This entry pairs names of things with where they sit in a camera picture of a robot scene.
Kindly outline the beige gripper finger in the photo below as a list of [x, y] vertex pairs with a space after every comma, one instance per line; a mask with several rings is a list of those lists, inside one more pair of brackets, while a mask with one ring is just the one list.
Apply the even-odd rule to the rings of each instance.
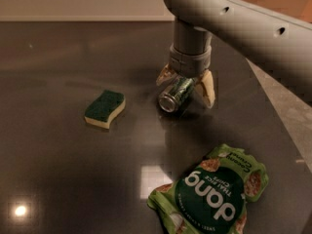
[[212, 108], [214, 106], [214, 77], [209, 69], [206, 69], [200, 76], [195, 78], [195, 91], [208, 108]]
[[164, 68], [161, 70], [158, 78], [156, 79], [156, 85], [160, 86], [164, 82], [170, 81], [176, 77], [176, 72], [170, 67], [167, 63]]

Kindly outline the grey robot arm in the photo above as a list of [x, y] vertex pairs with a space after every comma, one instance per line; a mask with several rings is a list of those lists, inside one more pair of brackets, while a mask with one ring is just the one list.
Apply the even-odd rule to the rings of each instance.
[[242, 0], [164, 0], [175, 16], [169, 64], [161, 81], [196, 78], [204, 102], [213, 105], [209, 75], [216, 36], [306, 103], [312, 101], [312, 25]]

